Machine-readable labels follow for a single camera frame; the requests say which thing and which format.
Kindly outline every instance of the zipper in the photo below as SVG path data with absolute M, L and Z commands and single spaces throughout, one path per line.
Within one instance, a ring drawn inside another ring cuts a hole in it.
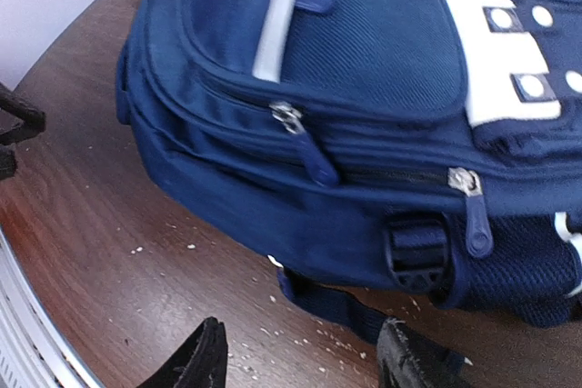
M 339 172 L 301 123 L 303 114 L 287 102 L 275 102 L 270 106 L 273 117 L 291 134 L 299 158 L 309 176 L 316 183 L 323 186 L 332 187 L 338 185 L 340 180 Z M 450 188 L 463 193 L 465 195 L 467 213 L 465 237 L 467 251 L 474 258 L 485 258 L 493 251 L 493 235 L 491 234 L 491 227 L 487 217 L 483 185 L 476 172 L 460 167 L 450 168 L 448 169 L 447 178 L 444 178 L 441 174 L 411 173 L 401 170 L 350 170 L 351 174 L 372 175 L 391 181 L 447 184 Z
M 291 134 L 295 149 L 309 176 L 323 186 L 338 185 L 339 173 L 301 123 L 303 114 L 287 102 L 274 102 L 270 107 L 273 117 Z
M 467 251 L 474 258 L 488 257 L 493 252 L 493 235 L 487 217 L 481 178 L 476 172 L 465 168 L 451 168 L 448 171 L 448 185 L 465 195 Z

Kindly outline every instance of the textured fabric panel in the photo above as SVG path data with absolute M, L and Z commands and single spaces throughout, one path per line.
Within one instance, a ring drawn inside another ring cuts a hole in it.
M 462 55 L 442 0 L 335 1 L 327 16 L 296 12 L 285 81 L 399 117 L 437 116 L 463 104 Z
M 464 257 L 469 311 L 505 308 L 527 323 L 548 327 L 570 320 L 580 262 L 554 230 L 550 217 L 492 220 L 495 251 L 484 260 Z

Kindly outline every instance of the backpack pocket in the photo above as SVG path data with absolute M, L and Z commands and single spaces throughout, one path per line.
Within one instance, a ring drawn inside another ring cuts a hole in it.
M 199 111 L 189 79 L 202 71 L 266 105 L 403 124 L 462 114 L 465 62 L 444 0 L 329 1 L 324 11 L 303 0 L 145 0 L 151 70 L 189 112 Z M 289 2 L 289 17 L 271 14 Z

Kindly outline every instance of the white patch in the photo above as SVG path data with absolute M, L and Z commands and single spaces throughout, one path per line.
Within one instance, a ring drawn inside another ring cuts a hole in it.
M 467 118 L 472 127 L 504 119 L 555 119 L 559 101 L 524 103 L 511 75 L 546 75 L 546 60 L 527 32 L 492 33 L 484 7 L 515 8 L 511 0 L 447 0 L 465 52 Z

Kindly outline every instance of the white trim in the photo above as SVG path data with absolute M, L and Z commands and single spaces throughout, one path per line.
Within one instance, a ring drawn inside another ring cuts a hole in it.
M 556 215 L 554 215 L 554 227 L 562 241 L 564 241 L 564 243 L 572 244 L 576 249 L 578 258 L 580 258 L 580 262 L 582 263 L 582 234 L 572 234 L 568 230 L 567 213 L 556 213 Z M 580 292 L 582 292 L 582 281 L 576 288 L 568 293 L 566 297 L 573 297 Z
M 285 268 L 280 262 L 277 261 L 277 259 L 275 259 L 275 257 L 272 254 L 268 254 L 266 256 L 266 258 L 271 262 L 272 265 L 274 265 L 276 268 Z
M 271 0 L 256 49 L 253 76 L 270 82 L 281 79 L 281 65 L 296 0 Z

